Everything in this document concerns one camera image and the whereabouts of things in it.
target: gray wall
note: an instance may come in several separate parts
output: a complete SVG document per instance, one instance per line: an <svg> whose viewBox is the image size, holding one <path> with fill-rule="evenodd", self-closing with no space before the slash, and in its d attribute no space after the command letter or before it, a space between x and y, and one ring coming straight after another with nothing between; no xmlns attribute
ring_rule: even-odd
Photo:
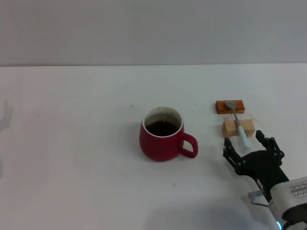
<svg viewBox="0 0 307 230"><path fill-rule="evenodd" d="M0 0L0 65L307 62L307 0Z"/></svg>

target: mug rim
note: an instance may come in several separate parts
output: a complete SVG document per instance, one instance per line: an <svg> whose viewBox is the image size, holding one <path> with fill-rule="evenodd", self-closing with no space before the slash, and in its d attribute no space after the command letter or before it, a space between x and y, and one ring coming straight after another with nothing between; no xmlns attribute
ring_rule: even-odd
<svg viewBox="0 0 307 230"><path fill-rule="evenodd" d="M164 137L157 136L157 135L154 135L154 134L150 133L150 132L146 129L146 127L145 127L144 121L145 121L146 116L147 116L152 110L157 109L157 108L160 108L160 107L168 108L168 109L172 109L172 110L176 111L176 112L179 114L180 118L181 118L180 128L179 128L175 133L173 133L172 135L168 135L168 136L164 136ZM148 134L150 134L151 136L154 136L154 137L156 137L156 138L169 138L169 137L172 137L172 136L176 135L176 134L182 129L182 127L183 127L183 119L182 119L182 116L180 115L180 113L179 113L176 109L171 108L171 107L168 107L168 106L159 106L159 107L153 108L153 109L151 109L151 110L149 110L149 111L147 111L147 112L145 113L145 115L144 115L144 117L143 117L143 119L142 119L142 126L143 126L143 128L146 130L146 132L147 132Z"/></svg>

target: robotic arm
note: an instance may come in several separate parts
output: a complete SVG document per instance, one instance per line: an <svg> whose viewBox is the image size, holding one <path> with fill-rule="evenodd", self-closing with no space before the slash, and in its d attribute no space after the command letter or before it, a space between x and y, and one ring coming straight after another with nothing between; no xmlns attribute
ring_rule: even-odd
<svg viewBox="0 0 307 230"><path fill-rule="evenodd" d="M225 138L223 156L238 175L254 179L260 190L250 193L249 198L253 203L255 197L264 196L281 230L307 230L307 177L289 181L280 168L284 153L275 139L265 138L260 130L256 139L266 150L240 157Z"/></svg>

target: blue light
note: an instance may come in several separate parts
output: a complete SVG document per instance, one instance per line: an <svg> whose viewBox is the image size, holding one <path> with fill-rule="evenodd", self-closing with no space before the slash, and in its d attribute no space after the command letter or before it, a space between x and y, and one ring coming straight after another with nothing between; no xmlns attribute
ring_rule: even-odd
<svg viewBox="0 0 307 230"><path fill-rule="evenodd" d="M282 225L277 221L277 225L279 226L280 230L282 230Z"/></svg>

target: wooden block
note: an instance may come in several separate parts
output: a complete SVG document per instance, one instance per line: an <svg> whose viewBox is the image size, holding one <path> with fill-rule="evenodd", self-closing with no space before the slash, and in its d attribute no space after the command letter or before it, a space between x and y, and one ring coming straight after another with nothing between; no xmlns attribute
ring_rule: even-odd
<svg viewBox="0 0 307 230"><path fill-rule="evenodd" d="M215 108L218 114L233 114L232 110L225 105L226 101L216 101ZM245 107L242 100L235 100L236 103L236 113L243 114Z"/></svg>
<svg viewBox="0 0 307 230"><path fill-rule="evenodd" d="M246 136L251 138L255 133L254 123L251 119L239 120L242 128L244 129ZM222 133L224 138L231 136L239 136L239 132L235 121L224 121L222 126Z"/></svg>

